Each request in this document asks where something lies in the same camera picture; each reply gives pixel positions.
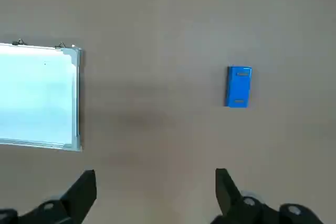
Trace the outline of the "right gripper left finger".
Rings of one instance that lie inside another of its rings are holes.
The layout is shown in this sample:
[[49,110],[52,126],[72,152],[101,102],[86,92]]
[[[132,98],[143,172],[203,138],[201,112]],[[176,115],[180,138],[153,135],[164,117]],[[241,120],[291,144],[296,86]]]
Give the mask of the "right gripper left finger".
[[87,170],[61,197],[47,200],[24,215],[15,209],[1,209],[1,223],[82,223],[96,199],[96,173]]

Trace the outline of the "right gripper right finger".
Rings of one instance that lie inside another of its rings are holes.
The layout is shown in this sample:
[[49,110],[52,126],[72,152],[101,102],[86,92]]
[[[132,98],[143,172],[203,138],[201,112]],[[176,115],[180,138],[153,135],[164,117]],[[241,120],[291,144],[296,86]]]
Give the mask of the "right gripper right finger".
[[243,196],[225,168],[215,171],[215,193],[222,214],[211,224],[322,224],[303,205],[282,204],[275,210],[253,196]]

